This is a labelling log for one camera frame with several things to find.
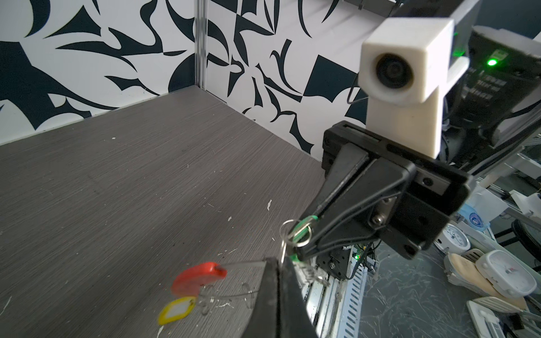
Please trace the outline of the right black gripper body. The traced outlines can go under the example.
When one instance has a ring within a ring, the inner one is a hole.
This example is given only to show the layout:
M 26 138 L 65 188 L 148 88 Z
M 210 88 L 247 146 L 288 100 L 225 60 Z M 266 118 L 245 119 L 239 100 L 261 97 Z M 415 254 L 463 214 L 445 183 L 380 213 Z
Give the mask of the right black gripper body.
M 381 239 L 406 259 L 413 259 L 432 245 L 473 191 L 473 178 L 468 173 L 346 121 L 325 131 L 323 151 L 340 149 L 347 143 L 368 151 L 371 160 L 411 161 L 416 166 L 416 174 L 400 198 L 381 201 L 370 219 L 376 225 L 392 211 L 375 239 Z

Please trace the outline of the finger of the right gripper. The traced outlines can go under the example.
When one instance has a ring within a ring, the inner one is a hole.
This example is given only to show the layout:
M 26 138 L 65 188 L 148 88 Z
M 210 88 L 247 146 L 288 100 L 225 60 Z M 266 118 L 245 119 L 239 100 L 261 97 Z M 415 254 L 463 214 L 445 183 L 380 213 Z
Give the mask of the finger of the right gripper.
M 416 166 L 411 161 L 395 163 L 387 159 L 370 160 L 345 194 L 345 201 L 355 203 L 354 217 L 349 220 L 318 219 L 308 245 L 295 249 L 299 260 L 307 261 L 339 246 L 377 238 L 379 229 L 385 226 L 392 211 L 385 213 L 382 221 L 372 225 L 370 219 L 374 208 L 384 199 L 399 199 L 415 174 Z
M 345 194 L 370 160 L 368 151 L 352 143 L 344 144 L 340 149 L 325 150 L 322 159 L 325 182 L 301 218 L 309 216 L 315 216 L 320 220 L 353 218 L 355 203 L 345 201 Z

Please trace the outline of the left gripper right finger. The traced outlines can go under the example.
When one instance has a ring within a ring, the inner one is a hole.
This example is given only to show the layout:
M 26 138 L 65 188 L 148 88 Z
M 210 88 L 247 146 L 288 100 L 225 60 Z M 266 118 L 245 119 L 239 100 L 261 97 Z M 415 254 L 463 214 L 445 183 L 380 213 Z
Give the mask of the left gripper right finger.
M 318 338 L 301 295 L 294 265 L 288 257 L 283 261 L 279 272 L 278 336 Z

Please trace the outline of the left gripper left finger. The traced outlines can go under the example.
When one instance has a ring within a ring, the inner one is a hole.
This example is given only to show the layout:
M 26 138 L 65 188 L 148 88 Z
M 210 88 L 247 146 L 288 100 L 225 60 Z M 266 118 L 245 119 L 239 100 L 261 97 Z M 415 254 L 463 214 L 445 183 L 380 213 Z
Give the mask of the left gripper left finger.
M 279 269 L 275 258 L 266 259 L 256 303 L 242 338 L 275 338 L 279 320 Z

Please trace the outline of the green key tag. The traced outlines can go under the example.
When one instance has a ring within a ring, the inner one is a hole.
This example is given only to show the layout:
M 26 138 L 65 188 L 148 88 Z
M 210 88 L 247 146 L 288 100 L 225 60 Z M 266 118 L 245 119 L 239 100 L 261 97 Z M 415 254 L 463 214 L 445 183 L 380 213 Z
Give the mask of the green key tag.
M 285 241 L 293 248 L 301 248 L 308 245 L 312 238 L 312 226 L 318 221 L 318 216 L 309 215 L 303 220 L 287 220 L 284 222 L 284 227 L 293 224 L 292 229 L 286 231 Z

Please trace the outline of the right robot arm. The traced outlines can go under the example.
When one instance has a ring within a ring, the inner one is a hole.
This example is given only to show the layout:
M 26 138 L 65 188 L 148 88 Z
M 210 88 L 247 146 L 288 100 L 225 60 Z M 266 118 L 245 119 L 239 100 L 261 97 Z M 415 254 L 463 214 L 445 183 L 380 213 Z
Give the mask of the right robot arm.
M 480 1 L 398 1 L 363 42 L 364 126 L 323 136 L 325 182 L 284 236 L 300 261 L 380 239 L 406 259 L 428 249 L 491 158 L 495 131 L 540 85 L 540 43 L 477 26 Z

